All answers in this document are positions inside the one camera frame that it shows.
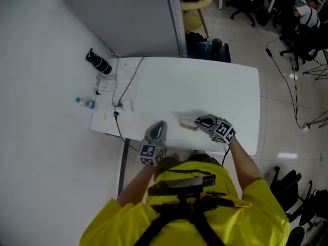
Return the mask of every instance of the person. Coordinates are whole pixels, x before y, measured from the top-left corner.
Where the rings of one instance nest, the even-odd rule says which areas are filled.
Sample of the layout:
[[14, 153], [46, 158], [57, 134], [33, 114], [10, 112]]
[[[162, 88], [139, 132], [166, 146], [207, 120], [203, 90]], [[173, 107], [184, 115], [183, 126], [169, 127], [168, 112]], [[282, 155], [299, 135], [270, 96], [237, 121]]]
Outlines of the person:
[[[216, 245], [285, 245], [290, 232], [285, 212], [236, 138], [229, 148], [243, 190], [242, 199], [238, 198], [228, 171], [209, 155], [194, 154], [187, 161], [164, 157], [157, 168], [144, 166], [116, 200], [109, 200], [83, 233], [80, 246], [135, 245], [160, 216], [151, 206], [178, 202], [176, 196], [148, 196], [146, 204], [141, 203], [153, 174], [158, 183], [203, 176], [204, 172], [215, 174], [216, 180], [213, 186], [204, 187], [201, 196], [213, 195], [233, 202], [204, 212], [207, 223], [223, 243]], [[149, 245], [207, 245], [195, 227], [186, 219], [173, 220]]]
[[320, 27], [320, 19], [318, 16], [318, 0], [306, 0], [306, 5], [296, 7], [294, 16], [299, 18], [301, 25], [307, 25], [312, 28], [314, 26]]

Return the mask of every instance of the black water bottle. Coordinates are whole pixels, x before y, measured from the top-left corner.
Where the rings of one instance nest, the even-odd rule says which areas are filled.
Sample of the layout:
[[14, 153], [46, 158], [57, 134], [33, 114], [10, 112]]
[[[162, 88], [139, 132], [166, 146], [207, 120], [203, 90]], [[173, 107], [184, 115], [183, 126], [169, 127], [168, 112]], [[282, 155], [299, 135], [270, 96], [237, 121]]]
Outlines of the black water bottle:
[[97, 56], [92, 52], [92, 48], [86, 56], [86, 60], [90, 62], [95, 69], [100, 71], [101, 73], [108, 75], [112, 71], [112, 67], [107, 63], [102, 57]]

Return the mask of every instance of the tiled floor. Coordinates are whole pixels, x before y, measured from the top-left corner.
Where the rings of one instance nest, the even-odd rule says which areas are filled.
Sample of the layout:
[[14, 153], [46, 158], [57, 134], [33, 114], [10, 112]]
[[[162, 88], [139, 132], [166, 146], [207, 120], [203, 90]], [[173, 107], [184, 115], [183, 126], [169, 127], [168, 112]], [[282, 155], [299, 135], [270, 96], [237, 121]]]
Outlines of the tiled floor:
[[[328, 126], [319, 129], [314, 125], [306, 132], [298, 128], [288, 87], [265, 51], [267, 42], [279, 37], [280, 29], [273, 28], [272, 21], [265, 27], [258, 24], [256, 27], [252, 27], [251, 22], [244, 14], [239, 14], [235, 16], [234, 20], [231, 20], [230, 16], [234, 11], [236, 9], [233, 7], [225, 7], [225, 3], [223, 3], [222, 10], [219, 10], [217, 0], [213, 0], [211, 6], [202, 9], [211, 38], [219, 38], [229, 44], [232, 63], [252, 66], [259, 71], [260, 130], [257, 153], [252, 158], [268, 184], [272, 181], [274, 167], [279, 166], [281, 168], [280, 178], [291, 170], [302, 174], [299, 182], [299, 192], [302, 196], [306, 195], [310, 179], [313, 181], [314, 189], [327, 189]], [[205, 37], [203, 27], [195, 32], [199, 32]], [[279, 55], [279, 51], [285, 49], [280, 40], [269, 44], [269, 48], [291, 88], [295, 102], [291, 55], [287, 54], [283, 57]], [[316, 59], [324, 63], [323, 55], [318, 55]], [[298, 123], [301, 126], [328, 109], [328, 102], [324, 103], [324, 94], [328, 95], [328, 81], [314, 81], [312, 76], [302, 74], [316, 66], [318, 64], [314, 61], [307, 62], [305, 65], [300, 64], [300, 70], [296, 73], [299, 99]], [[180, 159], [186, 159], [190, 154], [185, 150], [169, 150], [169, 154], [173, 153], [177, 153]], [[141, 167], [137, 154], [130, 150], [125, 185], [139, 172]], [[238, 194], [241, 195], [230, 154], [227, 156], [224, 167], [229, 170]]]

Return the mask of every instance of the black cable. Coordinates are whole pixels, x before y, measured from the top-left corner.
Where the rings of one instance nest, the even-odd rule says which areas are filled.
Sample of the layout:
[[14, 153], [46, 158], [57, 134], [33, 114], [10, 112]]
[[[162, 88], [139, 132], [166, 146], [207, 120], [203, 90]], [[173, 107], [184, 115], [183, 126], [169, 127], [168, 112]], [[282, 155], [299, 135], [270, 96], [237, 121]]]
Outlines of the black cable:
[[140, 60], [140, 62], [139, 62], [139, 64], [138, 64], [137, 68], [135, 69], [134, 74], [133, 74], [133, 77], [131, 78], [131, 80], [130, 80], [128, 86], [127, 86], [127, 88], [125, 88], [125, 90], [124, 90], [122, 96], [119, 98], [119, 100], [118, 100], [118, 104], [117, 104], [118, 107], [122, 107], [122, 106], [123, 106], [122, 103], [121, 103], [121, 99], [122, 99], [122, 97], [124, 96], [125, 92], [128, 90], [128, 88], [129, 88], [129, 86], [130, 86], [132, 80], [134, 79], [134, 76], [135, 76], [135, 74], [137, 73], [138, 68], [139, 68], [139, 66], [140, 66], [140, 64], [141, 64], [141, 62], [143, 61], [144, 58], [145, 58], [145, 56]]
[[277, 41], [277, 40], [278, 40], [278, 38], [277, 38], [276, 40], [271, 41], [271, 42], [268, 42], [268, 43], [266, 44], [266, 52], [268, 53], [269, 57], [272, 58], [273, 62], [275, 63], [276, 67], [277, 67], [278, 70], [279, 70], [280, 75], [282, 76], [283, 80], [285, 80], [285, 82], [286, 82], [286, 84], [287, 84], [287, 87], [288, 87], [289, 93], [290, 93], [290, 95], [291, 95], [292, 103], [293, 103], [293, 111], [294, 111], [295, 121], [296, 121], [297, 126], [298, 126], [300, 129], [302, 129], [302, 127], [300, 127], [300, 125], [298, 124], [298, 121], [297, 121], [297, 118], [296, 118], [296, 111], [295, 111], [295, 107], [294, 107], [294, 100], [293, 100], [293, 96], [292, 96], [291, 88], [289, 87], [286, 78], [285, 78], [285, 77], [283, 76], [283, 74], [281, 73], [280, 68], [278, 67], [277, 63], [275, 62], [274, 58], [272, 57], [272, 53], [271, 53], [271, 51], [270, 51], [269, 48], [268, 48], [268, 44], [269, 44], [269, 43], [273, 43], [273, 42], [275, 42], [275, 41]]
[[222, 167], [223, 167], [224, 160], [226, 159], [226, 156], [227, 156], [229, 150], [230, 150], [230, 148], [228, 148], [227, 152], [225, 153], [225, 155], [224, 155], [224, 157], [223, 157], [223, 161], [222, 161], [222, 165], [221, 165]]
[[[121, 131], [119, 130], [119, 126], [118, 126], [118, 122], [117, 122], [117, 117], [118, 115], [114, 115], [115, 117], [115, 121], [116, 121], [116, 125], [117, 125], [117, 129], [118, 129], [118, 132], [119, 132], [119, 136], [121, 137], [121, 140], [125, 143], [124, 139], [122, 138], [122, 135], [121, 135]], [[130, 148], [134, 149], [135, 151], [139, 152], [137, 149], [135, 149], [134, 147], [132, 147], [130, 144], [129, 144]]]

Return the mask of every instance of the white wall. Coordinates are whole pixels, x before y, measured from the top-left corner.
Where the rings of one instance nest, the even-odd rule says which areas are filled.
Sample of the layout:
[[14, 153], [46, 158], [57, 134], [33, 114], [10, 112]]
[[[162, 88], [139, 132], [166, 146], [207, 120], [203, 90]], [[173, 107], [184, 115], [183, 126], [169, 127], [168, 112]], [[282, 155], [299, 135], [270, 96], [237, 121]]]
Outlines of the white wall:
[[0, 244], [77, 245], [115, 196], [120, 139], [90, 130], [89, 48], [62, 0], [0, 0]]

